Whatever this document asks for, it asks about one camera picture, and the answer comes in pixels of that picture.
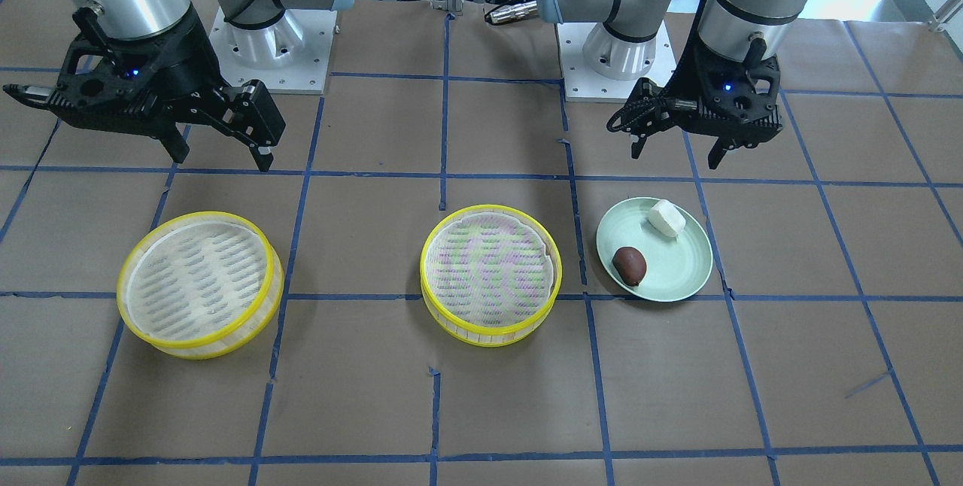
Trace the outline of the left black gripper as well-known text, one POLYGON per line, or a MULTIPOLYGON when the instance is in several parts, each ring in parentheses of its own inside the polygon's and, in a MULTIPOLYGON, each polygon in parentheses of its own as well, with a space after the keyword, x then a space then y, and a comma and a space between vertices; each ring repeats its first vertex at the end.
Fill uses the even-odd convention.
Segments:
POLYGON ((764 57, 767 48, 763 36, 750 35, 743 57, 731 60, 698 35, 689 36, 667 85, 640 78, 606 129, 630 135, 633 159, 640 158, 648 138, 673 127, 713 137, 707 165, 718 169, 730 150, 754 149, 784 129, 776 100, 779 63, 775 56, 764 57))

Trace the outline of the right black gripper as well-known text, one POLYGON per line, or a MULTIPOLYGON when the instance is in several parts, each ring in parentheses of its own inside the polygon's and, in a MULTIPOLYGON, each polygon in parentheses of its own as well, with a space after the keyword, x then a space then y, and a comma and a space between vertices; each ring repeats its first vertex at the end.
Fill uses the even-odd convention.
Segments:
POLYGON ((252 151, 261 173, 271 170, 285 120, 260 80, 231 87, 221 77, 195 9, 164 32, 134 41, 109 38, 99 19, 92 8, 75 11, 80 31, 54 86, 10 83, 3 90, 77 129, 155 139, 176 164, 190 153, 178 125, 210 126, 252 151))

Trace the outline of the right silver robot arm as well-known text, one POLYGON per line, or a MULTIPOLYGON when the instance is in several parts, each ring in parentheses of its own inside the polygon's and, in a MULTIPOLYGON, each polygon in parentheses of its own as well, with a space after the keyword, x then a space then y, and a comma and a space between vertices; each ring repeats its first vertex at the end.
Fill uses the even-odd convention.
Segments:
POLYGON ((55 85, 6 84, 27 108, 66 125, 157 140, 175 163, 190 151, 179 125, 203 125, 250 150, 266 173, 286 123, 258 77, 230 80, 226 61, 252 71, 313 64, 296 11, 336 13, 354 0, 217 0, 227 58, 217 56, 192 0, 71 0, 78 28, 55 85))

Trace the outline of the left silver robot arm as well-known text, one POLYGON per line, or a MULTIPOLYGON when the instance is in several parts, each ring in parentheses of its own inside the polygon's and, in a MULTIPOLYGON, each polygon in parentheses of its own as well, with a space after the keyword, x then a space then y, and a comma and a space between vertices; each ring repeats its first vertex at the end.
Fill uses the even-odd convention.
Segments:
POLYGON ((633 139, 637 158, 649 137, 673 127, 715 139, 707 163, 755 149, 783 130, 777 96, 780 44, 808 0, 700 0, 685 46, 664 85, 644 77, 671 0, 536 0, 547 23, 590 23, 582 54, 598 74, 633 82, 606 123, 633 139))

